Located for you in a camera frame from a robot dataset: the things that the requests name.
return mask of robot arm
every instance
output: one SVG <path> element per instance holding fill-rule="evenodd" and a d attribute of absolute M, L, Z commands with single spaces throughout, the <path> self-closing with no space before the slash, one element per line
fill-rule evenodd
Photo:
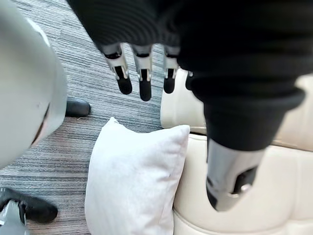
<path fill-rule="evenodd" d="M 148 52 L 138 51 L 165 45 L 167 93 L 174 89 L 177 62 L 191 71 L 187 85 L 204 103 L 209 139 L 208 199 L 218 211 L 234 206 L 252 186 L 285 113 L 304 99 L 294 83 L 313 67 L 312 4 L 67 1 L 98 48 L 133 45 L 140 84 L 146 81 L 140 86 L 143 100 L 151 96 L 151 61 Z M 112 69 L 114 61 L 108 63 Z"/>

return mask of black sleeve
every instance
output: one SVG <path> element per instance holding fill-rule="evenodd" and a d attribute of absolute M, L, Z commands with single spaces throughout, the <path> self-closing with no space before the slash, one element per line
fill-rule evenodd
<path fill-rule="evenodd" d="M 267 147 L 304 98 L 294 83 L 313 68 L 313 3 L 167 1 L 158 10 L 181 37 L 178 63 L 193 72 L 187 82 L 204 102 L 208 136 L 239 150 Z"/>

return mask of leather upholstery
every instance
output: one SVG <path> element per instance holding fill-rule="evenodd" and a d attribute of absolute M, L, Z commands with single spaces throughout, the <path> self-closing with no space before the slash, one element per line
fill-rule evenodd
<path fill-rule="evenodd" d="M 230 211 L 216 212 L 205 188 L 206 136 L 203 105 L 186 90 L 180 70 L 172 94 L 163 94 L 165 128 L 189 124 L 186 162 L 174 201 L 174 235 L 312 235 L 313 234 L 313 80 L 299 79 L 307 91 L 301 107 L 290 111 L 259 166 L 253 188 Z"/>
<path fill-rule="evenodd" d="M 188 124 L 192 133 L 206 134 L 203 104 L 186 89 L 186 78 L 187 71 L 179 69 L 174 92 L 163 92 L 161 124 L 164 128 Z M 274 144 L 313 151 L 313 74 L 300 77 L 297 85 L 306 91 L 306 99 L 287 113 Z"/>

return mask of striped carpet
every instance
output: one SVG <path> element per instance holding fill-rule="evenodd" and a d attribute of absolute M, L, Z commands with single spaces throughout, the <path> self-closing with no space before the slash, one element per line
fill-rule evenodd
<path fill-rule="evenodd" d="M 139 98 L 134 60 L 126 47 L 133 84 L 130 95 L 122 95 L 102 55 L 65 0 L 14 0 L 22 13 L 47 34 L 65 67 L 68 95 L 91 104 L 91 115 L 66 118 L 63 125 L 14 164 L 0 170 L 0 185 L 39 196 L 59 208 L 48 225 L 29 223 L 32 234 L 88 235 L 84 198 L 89 158 L 101 127 L 114 116 L 137 132 L 161 128 L 160 103 L 163 86 L 162 47 L 154 47 L 152 99 Z"/>

